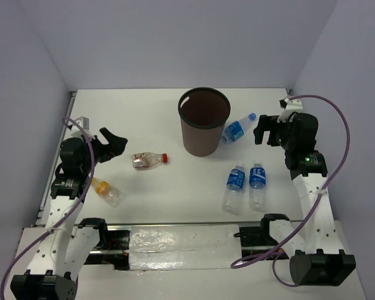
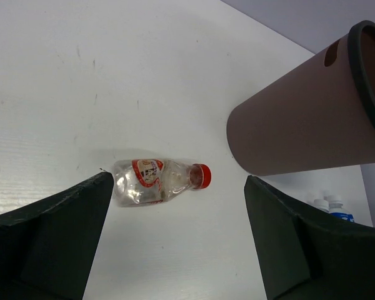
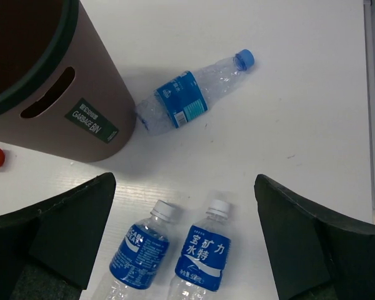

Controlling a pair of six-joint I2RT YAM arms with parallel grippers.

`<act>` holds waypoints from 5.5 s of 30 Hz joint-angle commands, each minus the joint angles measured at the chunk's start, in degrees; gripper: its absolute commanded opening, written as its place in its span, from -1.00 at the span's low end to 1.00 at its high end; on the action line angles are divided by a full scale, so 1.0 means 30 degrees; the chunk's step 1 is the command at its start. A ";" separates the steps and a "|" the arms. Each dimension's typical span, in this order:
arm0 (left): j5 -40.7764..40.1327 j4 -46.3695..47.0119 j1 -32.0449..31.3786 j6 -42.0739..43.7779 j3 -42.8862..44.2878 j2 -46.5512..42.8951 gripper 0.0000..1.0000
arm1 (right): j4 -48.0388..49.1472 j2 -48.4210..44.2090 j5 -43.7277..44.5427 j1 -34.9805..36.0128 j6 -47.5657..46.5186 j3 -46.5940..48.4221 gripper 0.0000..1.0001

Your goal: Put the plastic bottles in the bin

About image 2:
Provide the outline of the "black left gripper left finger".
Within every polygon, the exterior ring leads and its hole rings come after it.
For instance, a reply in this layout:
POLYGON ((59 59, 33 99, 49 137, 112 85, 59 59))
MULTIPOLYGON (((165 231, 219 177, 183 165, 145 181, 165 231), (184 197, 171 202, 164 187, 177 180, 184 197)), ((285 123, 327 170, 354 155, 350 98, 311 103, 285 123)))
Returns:
POLYGON ((82 299, 113 186, 103 171, 0 214, 0 299, 82 299))

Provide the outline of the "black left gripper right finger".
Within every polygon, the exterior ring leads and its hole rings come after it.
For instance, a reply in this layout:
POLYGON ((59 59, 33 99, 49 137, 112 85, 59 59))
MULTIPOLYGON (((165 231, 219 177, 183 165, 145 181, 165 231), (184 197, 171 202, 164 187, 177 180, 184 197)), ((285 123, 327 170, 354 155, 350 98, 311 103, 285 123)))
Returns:
POLYGON ((244 186, 268 299, 375 299, 375 228, 294 199, 256 176, 244 186))

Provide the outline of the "blue label bottle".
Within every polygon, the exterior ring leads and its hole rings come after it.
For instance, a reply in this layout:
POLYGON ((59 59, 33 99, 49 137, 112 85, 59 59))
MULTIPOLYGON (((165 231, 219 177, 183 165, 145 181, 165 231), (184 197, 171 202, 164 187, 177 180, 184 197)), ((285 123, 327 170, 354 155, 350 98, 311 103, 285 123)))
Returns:
POLYGON ((329 213, 339 219, 354 222, 354 216, 343 208, 343 202, 338 195, 329 195, 326 197, 326 201, 329 203, 329 213))
POLYGON ((324 199, 315 199, 313 201, 313 206, 325 213, 329 214, 329 203, 327 200, 324 199))

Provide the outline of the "clear bottle red cap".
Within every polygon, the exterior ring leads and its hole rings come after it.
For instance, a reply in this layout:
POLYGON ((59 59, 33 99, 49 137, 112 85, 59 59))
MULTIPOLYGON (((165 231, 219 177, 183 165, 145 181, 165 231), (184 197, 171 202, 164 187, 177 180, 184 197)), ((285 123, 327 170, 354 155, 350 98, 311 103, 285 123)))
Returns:
POLYGON ((117 161, 112 198, 121 207, 166 203, 184 191, 206 189, 212 179, 205 164, 165 158, 117 161))

